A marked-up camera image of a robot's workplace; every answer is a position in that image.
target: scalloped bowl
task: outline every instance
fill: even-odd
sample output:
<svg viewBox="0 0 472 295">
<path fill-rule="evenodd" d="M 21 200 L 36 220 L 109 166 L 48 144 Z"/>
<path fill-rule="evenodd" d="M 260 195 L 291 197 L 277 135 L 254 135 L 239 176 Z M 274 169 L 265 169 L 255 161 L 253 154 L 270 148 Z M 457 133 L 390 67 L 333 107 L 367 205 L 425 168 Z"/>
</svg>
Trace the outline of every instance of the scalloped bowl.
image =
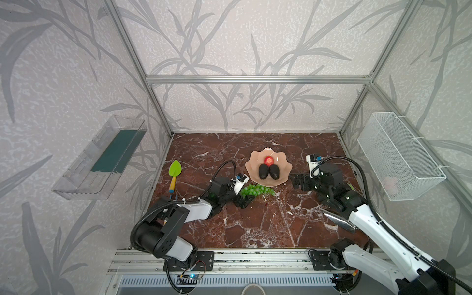
<svg viewBox="0 0 472 295">
<path fill-rule="evenodd" d="M 270 174 L 266 179 L 259 178 L 259 166 L 264 163 L 267 156 L 274 158 L 274 164 L 278 165 L 280 169 L 280 177 L 278 180 L 272 179 Z M 274 152 L 271 148 L 265 148 L 261 152 L 253 151 L 249 161 L 246 162 L 246 169 L 249 173 L 249 178 L 260 185 L 273 187 L 281 185 L 288 180 L 288 174 L 292 170 L 292 164 L 287 162 L 287 157 L 284 152 Z"/>
</svg>

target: bunch of grapes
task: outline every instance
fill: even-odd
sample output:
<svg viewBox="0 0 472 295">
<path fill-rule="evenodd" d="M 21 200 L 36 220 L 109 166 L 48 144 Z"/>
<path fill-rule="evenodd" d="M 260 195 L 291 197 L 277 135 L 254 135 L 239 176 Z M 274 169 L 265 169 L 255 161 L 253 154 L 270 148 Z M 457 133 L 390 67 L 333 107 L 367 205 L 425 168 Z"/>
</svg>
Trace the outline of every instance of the bunch of grapes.
<svg viewBox="0 0 472 295">
<path fill-rule="evenodd" d="M 263 185 L 248 185 L 247 187 L 241 190 L 241 195 L 244 198 L 249 194 L 255 195 L 255 196 L 258 196 L 261 194 L 265 194 L 265 195 L 271 194 L 275 196 L 275 191 L 272 188 L 266 187 Z"/>
</svg>

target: yellow handle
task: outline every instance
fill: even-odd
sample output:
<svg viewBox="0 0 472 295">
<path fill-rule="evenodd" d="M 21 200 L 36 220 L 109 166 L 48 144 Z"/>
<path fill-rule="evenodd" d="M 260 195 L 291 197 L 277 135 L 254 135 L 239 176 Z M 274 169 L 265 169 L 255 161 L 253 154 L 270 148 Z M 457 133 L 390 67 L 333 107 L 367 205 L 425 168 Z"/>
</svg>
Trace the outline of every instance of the yellow handle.
<svg viewBox="0 0 472 295">
<path fill-rule="evenodd" d="M 170 186 L 169 186 L 169 193 L 173 193 L 175 188 L 176 188 L 176 179 L 177 177 L 173 177 L 172 178 L 172 181 L 170 182 Z"/>
</svg>

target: toy shovel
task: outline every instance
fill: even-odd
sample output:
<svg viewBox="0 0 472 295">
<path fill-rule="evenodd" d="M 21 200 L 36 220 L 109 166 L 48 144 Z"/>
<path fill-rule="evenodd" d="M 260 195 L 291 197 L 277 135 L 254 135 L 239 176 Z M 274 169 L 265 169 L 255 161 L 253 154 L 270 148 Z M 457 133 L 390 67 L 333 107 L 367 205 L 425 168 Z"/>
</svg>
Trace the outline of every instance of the toy shovel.
<svg viewBox="0 0 472 295">
<path fill-rule="evenodd" d="M 169 193 L 173 193 L 176 188 L 176 177 L 182 172 L 182 165 L 177 160 L 174 160 L 169 167 L 169 175 L 172 176 L 172 181 L 169 186 Z"/>
</svg>

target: metal blade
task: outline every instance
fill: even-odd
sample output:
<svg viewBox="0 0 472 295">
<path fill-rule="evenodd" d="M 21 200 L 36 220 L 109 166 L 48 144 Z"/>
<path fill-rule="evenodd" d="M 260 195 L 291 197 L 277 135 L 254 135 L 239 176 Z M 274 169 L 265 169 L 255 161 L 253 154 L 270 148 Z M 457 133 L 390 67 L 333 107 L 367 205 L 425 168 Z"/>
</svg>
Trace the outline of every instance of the metal blade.
<svg viewBox="0 0 472 295">
<path fill-rule="evenodd" d="M 321 212 L 328 217 L 331 221 L 339 225 L 340 227 L 344 228 L 345 230 L 354 233 L 357 227 L 352 224 L 352 222 L 346 220 L 344 217 L 334 214 L 333 212 L 329 212 L 327 210 L 321 209 Z"/>
</svg>

